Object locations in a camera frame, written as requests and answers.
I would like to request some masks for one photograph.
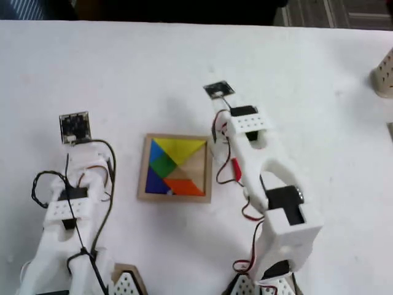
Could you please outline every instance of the blue triangle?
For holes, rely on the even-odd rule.
[[[154,170],[149,166],[146,178],[146,189],[145,192],[148,194],[167,194],[171,188],[167,186]]]
[[[158,145],[158,143],[152,140],[152,144],[150,145],[149,163],[153,163],[154,160],[159,158],[162,154],[164,154],[164,150]]]

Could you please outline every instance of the white robotic arm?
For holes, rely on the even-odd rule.
[[[216,112],[228,105],[216,98],[234,93],[224,81],[205,90]],[[259,283],[286,277],[298,271],[311,254],[322,218],[309,196],[303,196],[305,180],[283,151],[266,116],[252,106],[230,108],[222,115],[227,123],[225,136],[242,172],[244,195],[265,216],[249,275]]]
[[[103,154],[95,143],[69,147],[68,180],[75,188],[70,192],[73,220],[68,200],[64,198],[64,182],[57,178],[52,183],[52,199],[44,219],[44,231],[35,258],[27,268],[19,295],[44,294],[49,291],[67,290],[73,295],[102,294],[88,255],[66,261],[79,253],[80,237],[88,251],[98,230],[98,206],[106,199],[104,184],[109,155]],[[104,248],[99,249],[95,264],[104,284],[110,281],[114,262]]]

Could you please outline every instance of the wooden frame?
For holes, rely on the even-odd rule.
[[[150,146],[153,138],[173,138],[186,140],[206,140],[205,159],[204,159],[204,196],[199,195],[162,195],[146,193],[147,171],[149,169]],[[141,172],[139,175],[138,199],[156,202],[198,202],[210,203],[212,185],[212,154],[209,148],[209,137],[207,136],[189,136],[189,135],[172,135],[172,134],[153,134],[146,135],[142,153]]]

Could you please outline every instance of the cable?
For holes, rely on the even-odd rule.
[[[293,281],[293,283],[294,283],[295,295],[298,295],[298,289],[299,289],[299,287],[298,287],[298,285],[297,285],[296,277],[295,277],[295,273],[294,273],[294,272],[292,272],[292,281]]]
[[[104,192],[104,194],[108,195],[109,198],[106,200],[100,200],[101,202],[108,202],[111,199],[111,195],[108,192]]]
[[[216,113],[216,116],[214,117],[213,123],[212,123],[212,125],[211,125],[211,135],[213,136],[213,142],[214,142],[214,143],[216,143],[216,141],[217,141],[216,122],[217,122],[217,119],[218,119],[219,115],[220,115],[222,112],[229,112],[229,110],[227,110],[227,109],[221,109],[220,111],[218,111],[218,112]]]
[[[248,214],[246,214],[246,213],[244,212],[245,209],[246,209],[249,205],[250,205],[250,197],[248,196],[248,197],[247,197],[247,204],[245,204],[245,206],[243,206],[243,208],[241,209],[241,214],[243,214],[243,216],[244,216],[245,218],[247,218],[248,220],[251,220],[251,221],[261,221],[261,220],[265,217],[264,215],[262,215],[262,217],[257,218],[257,217],[249,216]]]
[[[107,168],[102,166],[102,165],[93,165],[93,166],[87,167],[86,170],[94,169],[94,168],[102,168],[102,169],[105,170],[106,174],[105,174],[104,187],[106,187],[106,185],[108,184],[108,177],[109,177],[109,172],[108,172]],[[80,176],[79,180],[78,180],[78,187],[80,187],[80,182],[82,181],[84,176],[85,176],[85,173],[83,172],[82,175]]]
[[[229,105],[229,103],[227,102],[227,100],[225,99],[224,96],[221,96],[221,99],[224,101],[224,103],[228,106],[229,110],[232,109],[232,107]]]
[[[84,143],[104,143],[109,148],[109,150],[111,151],[112,159],[113,159],[113,170],[109,171],[109,177],[111,178],[111,181],[112,181],[111,194],[110,194],[110,197],[109,197],[109,201],[110,201],[109,202],[109,208],[108,208],[108,210],[107,210],[107,212],[105,214],[105,217],[104,217],[104,219],[103,219],[103,221],[102,221],[102,223],[101,223],[101,225],[100,225],[100,227],[99,227],[99,229],[97,231],[97,234],[96,234],[96,236],[95,236],[95,238],[93,240],[93,244],[91,245],[91,250],[90,250],[92,253],[95,253],[96,252],[95,248],[96,248],[96,245],[97,245],[98,238],[101,235],[101,232],[102,232],[102,230],[103,230],[103,228],[105,226],[105,223],[106,223],[106,221],[107,221],[107,219],[108,219],[108,217],[109,217],[109,215],[110,215],[110,213],[112,211],[113,196],[114,196],[114,192],[115,192],[115,177],[116,177],[116,165],[117,164],[116,164],[115,152],[114,152],[112,146],[107,141],[105,141],[105,140],[87,140],[87,141],[83,141],[83,142],[76,142],[74,144],[84,144]]]
[[[254,235],[252,236],[252,247],[251,247],[251,258],[250,258],[250,260],[247,260],[247,259],[239,259],[239,260],[236,260],[236,261],[232,264],[232,269],[233,269],[235,272],[241,273],[241,274],[248,273],[248,271],[251,270],[252,267],[254,266],[254,264],[255,264],[255,239],[256,239],[256,236],[257,236],[257,230],[258,230],[259,226],[263,223],[264,220],[265,220],[265,218],[263,218],[263,219],[262,219],[260,222],[258,222],[257,225],[255,226]],[[248,263],[248,266],[245,267],[245,268],[242,267],[242,268],[237,269],[237,268],[235,267],[235,265],[237,265],[237,264],[239,264],[239,263]]]
[[[35,177],[34,181],[33,181],[33,187],[31,188],[31,198],[38,204],[40,205],[42,208],[48,208],[48,202],[46,203],[42,203],[36,196],[36,188],[37,188],[37,184],[38,184],[38,179],[44,175],[44,174],[51,174],[51,175],[57,175],[59,176],[59,178],[66,183],[66,178],[64,177],[64,175],[62,175],[61,173],[57,172],[57,171],[53,171],[53,170],[49,170],[49,171],[42,171],[40,173],[37,174],[37,176]]]
[[[218,184],[227,184],[227,183],[231,183],[231,182],[236,182],[237,184],[239,184],[241,187],[244,187],[239,181],[237,181],[235,178],[231,178],[225,181],[219,181],[219,176],[220,173],[222,172],[222,170],[225,168],[225,166],[227,166],[227,164],[229,163],[230,159],[231,159],[231,144],[229,142],[229,137],[226,137],[227,142],[228,142],[228,156],[227,159],[225,160],[224,164],[222,164],[222,166],[219,168],[219,171],[216,174],[216,182]]]
[[[76,228],[76,231],[78,233],[81,249],[80,249],[79,253],[77,253],[75,255],[72,255],[70,258],[67,259],[67,269],[68,269],[68,272],[71,274],[71,269],[69,268],[69,263],[71,262],[71,260],[73,260],[74,258],[79,257],[81,255],[89,256],[91,266],[93,267],[94,273],[95,273],[95,275],[97,277],[98,283],[99,283],[103,293],[105,295],[109,295],[109,293],[108,293],[108,291],[107,291],[107,289],[105,287],[105,284],[103,282],[103,279],[101,278],[101,275],[100,275],[100,273],[98,271],[97,265],[95,264],[95,257],[91,253],[89,253],[87,251],[87,249],[86,249],[86,247],[85,247],[85,245],[84,245],[84,243],[82,241],[82,237],[80,236],[77,220],[75,218],[74,210],[72,209],[71,200],[70,200],[70,196],[69,196],[69,188],[71,187],[71,185],[69,184],[69,181],[68,181],[68,178],[67,178],[68,162],[69,162],[69,154],[67,154],[66,168],[64,170],[64,185],[65,185],[65,190],[66,190],[66,196],[67,196],[67,201],[68,201],[68,205],[69,205],[69,210],[70,210],[71,215],[72,215],[72,220],[75,221],[75,228]]]

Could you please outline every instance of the dark floor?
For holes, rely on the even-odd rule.
[[[385,0],[289,0],[277,26],[393,30]]]

